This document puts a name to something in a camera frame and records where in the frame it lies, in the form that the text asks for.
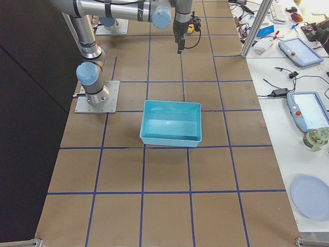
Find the keyboard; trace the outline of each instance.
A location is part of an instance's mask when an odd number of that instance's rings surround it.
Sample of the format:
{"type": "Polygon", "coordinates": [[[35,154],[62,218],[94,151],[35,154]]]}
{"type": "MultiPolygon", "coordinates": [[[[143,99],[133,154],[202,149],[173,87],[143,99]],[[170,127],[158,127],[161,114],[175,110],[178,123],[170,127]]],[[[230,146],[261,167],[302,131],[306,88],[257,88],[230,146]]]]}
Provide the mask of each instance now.
{"type": "Polygon", "coordinates": [[[271,13],[271,19],[274,23],[286,24],[287,16],[285,15],[283,8],[280,4],[272,2],[271,7],[269,8],[271,13]]]}

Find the black wall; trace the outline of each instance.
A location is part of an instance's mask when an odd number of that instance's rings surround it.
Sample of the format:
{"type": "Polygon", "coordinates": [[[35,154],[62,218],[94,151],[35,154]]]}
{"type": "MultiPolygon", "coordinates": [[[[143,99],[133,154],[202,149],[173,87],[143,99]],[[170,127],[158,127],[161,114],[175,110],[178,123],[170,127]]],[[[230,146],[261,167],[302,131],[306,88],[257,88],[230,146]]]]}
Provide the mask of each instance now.
{"type": "Polygon", "coordinates": [[[49,1],[1,1],[0,242],[34,238],[81,62],[49,1]]]}

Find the orange object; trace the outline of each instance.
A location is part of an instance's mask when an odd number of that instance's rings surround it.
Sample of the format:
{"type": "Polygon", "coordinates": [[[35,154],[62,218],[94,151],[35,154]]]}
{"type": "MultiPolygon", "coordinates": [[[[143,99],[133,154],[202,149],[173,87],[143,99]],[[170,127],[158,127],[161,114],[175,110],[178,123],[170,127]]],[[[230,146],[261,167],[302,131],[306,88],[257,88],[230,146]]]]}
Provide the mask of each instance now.
{"type": "Polygon", "coordinates": [[[303,17],[297,13],[292,13],[290,17],[294,22],[302,22],[304,20],[303,17]]]}

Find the blue bin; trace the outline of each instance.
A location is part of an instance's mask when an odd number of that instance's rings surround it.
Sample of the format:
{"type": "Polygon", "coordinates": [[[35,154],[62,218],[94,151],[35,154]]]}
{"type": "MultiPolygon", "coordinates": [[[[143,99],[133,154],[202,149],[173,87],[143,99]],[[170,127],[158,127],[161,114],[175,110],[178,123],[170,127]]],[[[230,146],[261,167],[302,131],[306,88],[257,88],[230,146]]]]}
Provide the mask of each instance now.
{"type": "Polygon", "coordinates": [[[144,144],[196,147],[202,140],[201,104],[146,100],[139,136],[144,144]]]}

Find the tablet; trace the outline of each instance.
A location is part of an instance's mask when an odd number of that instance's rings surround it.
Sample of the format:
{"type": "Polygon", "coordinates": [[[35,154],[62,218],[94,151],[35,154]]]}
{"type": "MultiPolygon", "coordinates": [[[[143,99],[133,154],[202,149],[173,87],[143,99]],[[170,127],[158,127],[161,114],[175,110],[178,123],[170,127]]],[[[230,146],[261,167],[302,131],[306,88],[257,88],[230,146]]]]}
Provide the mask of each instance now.
{"type": "Polygon", "coordinates": [[[302,132],[329,127],[329,114],[317,92],[288,93],[287,103],[302,132]]]}
{"type": "Polygon", "coordinates": [[[280,41],[279,48],[298,67],[311,66],[323,61],[323,58],[300,38],[280,41]]]}

